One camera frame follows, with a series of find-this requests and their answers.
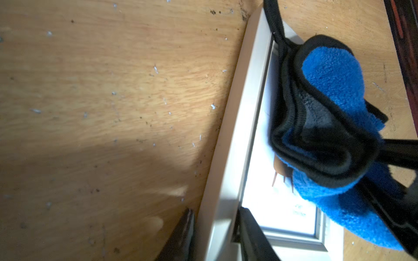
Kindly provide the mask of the white picture frame deer print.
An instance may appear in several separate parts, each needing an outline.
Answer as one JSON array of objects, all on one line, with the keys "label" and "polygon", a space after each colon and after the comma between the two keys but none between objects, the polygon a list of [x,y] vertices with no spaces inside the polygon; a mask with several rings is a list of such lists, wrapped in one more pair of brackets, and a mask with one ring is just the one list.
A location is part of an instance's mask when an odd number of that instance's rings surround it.
[{"label": "white picture frame deer print", "polygon": [[248,208],[283,261],[340,261],[344,230],[292,187],[268,142],[278,46],[263,7],[248,20],[197,218],[195,261],[240,261],[238,209]]}]

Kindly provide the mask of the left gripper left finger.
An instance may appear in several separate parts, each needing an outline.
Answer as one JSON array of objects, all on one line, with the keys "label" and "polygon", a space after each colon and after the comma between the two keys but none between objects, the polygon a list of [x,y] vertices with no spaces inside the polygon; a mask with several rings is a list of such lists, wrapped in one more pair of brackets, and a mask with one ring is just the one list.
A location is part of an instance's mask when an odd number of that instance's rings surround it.
[{"label": "left gripper left finger", "polygon": [[156,261],[190,261],[194,239],[195,214],[186,208]]}]

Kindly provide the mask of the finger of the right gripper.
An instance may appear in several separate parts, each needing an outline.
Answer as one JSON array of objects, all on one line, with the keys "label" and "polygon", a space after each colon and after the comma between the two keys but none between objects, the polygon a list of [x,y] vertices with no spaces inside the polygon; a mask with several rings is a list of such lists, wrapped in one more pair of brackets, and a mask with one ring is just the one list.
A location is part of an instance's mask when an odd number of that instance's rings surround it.
[{"label": "finger of the right gripper", "polygon": [[[385,139],[376,162],[418,170],[418,141]],[[418,256],[418,182],[408,188],[395,182],[401,196],[396,196],[369,178],[362,178],[359,191],[364,200],[410,256]]]}]

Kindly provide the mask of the blue microfiber cloth black trim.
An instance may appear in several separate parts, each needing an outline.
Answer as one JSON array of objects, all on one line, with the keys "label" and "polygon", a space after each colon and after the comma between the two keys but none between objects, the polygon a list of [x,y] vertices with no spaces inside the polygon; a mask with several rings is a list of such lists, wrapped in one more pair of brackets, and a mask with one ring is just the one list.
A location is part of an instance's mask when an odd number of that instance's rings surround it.
[{"label": "blue microfiber cloth black trim", "polygon": [[294,43],[285,35],[278,2],[264,1],[263,9],[280,63],[273,151],[292,169],[303,199],[358,237],[404,251],[359,191],[366,177],[402,195],[390,165],[375,161],[387,116],[364,99],[359,62],[349,47],[325,35]]}]

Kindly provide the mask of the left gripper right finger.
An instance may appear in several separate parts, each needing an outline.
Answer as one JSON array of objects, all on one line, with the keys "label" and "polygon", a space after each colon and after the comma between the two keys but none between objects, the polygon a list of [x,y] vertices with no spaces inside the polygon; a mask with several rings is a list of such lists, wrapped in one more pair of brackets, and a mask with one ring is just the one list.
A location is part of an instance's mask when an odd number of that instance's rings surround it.
[{"label": "left gripper right finger", "polygon": [[233,242],[241,246],[243,261],[280,261],[248,208],[238,208]]}]

